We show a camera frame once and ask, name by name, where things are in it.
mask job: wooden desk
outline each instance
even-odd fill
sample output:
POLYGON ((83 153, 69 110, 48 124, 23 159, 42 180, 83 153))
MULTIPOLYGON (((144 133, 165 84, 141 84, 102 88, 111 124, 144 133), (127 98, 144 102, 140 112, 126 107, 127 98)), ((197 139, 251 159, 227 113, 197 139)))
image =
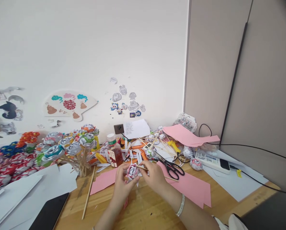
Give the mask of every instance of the wooden desk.
MULTIPOLYGON (((238 203, 205 171, 195 171, 189 164, 185 164, 182 168, 185 172, 210 183, 212 208, 205 205, 204 210, 219 218, 224 224, 228 223, 231 213, 243 216, 276 193, 262 186, 238 203)), ((108 167, 100 173, 95 173, 94 181, 101 173, 111 169, 108 167)), ((112 198, 114 185, 90 196, 85 218, 81 220, 90 180, 91 173, 85 178, 77 179, 78 188, 70 194, 55 230, 92 230, 97 223, 112 198)), ((267 185, 279 189, 271 182, 267 185)), ((121 211, 114 229, 185 229, 185 227, 172 208, 153 192, 141 177, 139 187, 135 186, 131 191, 128 206, 121 211)))

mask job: electrical outlet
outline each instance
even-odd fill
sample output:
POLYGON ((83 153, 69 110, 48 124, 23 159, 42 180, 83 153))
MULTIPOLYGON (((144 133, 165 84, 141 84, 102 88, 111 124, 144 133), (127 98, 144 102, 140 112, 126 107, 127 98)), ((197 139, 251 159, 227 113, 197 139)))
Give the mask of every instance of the electrical outlet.
POLYGON ((124 133, 124 125, 114 125, 115 134, 124 133))

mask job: red bottle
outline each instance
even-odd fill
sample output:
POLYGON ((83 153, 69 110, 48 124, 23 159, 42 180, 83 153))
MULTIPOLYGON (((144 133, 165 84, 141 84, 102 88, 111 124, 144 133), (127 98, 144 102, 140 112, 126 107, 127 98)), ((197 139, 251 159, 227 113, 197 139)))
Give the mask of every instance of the red bottle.
POLYGON ((121 152, 120 144, 116 141, 115 134, 107 135, 109 143, 108 155, 110 158, 111 166, 118 167, 123 163, 123 155, 121 152))

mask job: pink cardstock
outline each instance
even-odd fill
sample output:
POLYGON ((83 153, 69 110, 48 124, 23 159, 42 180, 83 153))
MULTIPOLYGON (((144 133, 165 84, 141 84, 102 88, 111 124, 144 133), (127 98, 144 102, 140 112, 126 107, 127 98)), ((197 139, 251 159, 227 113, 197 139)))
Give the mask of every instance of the pink cardstock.
MULTIPOLYGON (((166 167, 160 161, 157 162, 157 165, 162 168, 164 176, 170 177, 166 167)), ((168 179, 166 181, 202 209, 204 208, 204 204, 211 207, 211 189, 209 183, 188 173, 185 173, 184 176, 179 175, 179 182, 168 179)))
POLYGON ((220 140, 218 136, 208 136, 208 137, 195 136, 193 133, 191 133, 189 130, 187 130, 180 124, 164 127, 163 131, 167 135, 179 141, 180 143, 190 147, 197 147, 201 146, 203 143, 206 142, 215 142, 220 140))
POLYGON ((93 195, 106 187, 115 183, 115 176, 116 176, 117 168, 112 169, 108 172, 102 173, 99 177, 92 184, 91 193, 89 195, 93 195))

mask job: bangle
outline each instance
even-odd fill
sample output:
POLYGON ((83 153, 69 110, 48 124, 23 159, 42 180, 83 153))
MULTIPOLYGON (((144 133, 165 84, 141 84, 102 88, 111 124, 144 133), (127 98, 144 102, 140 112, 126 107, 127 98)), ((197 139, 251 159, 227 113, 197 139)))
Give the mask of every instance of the bangle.
POLYGON ((182 210, 183 210, 183 207, 184 207, 184 194, 182 193, 182 201, 181 201, 180 209, 179 209, 179 211, 176 213, 177 216, 180 216, 180 215, 181 215, 182 210))

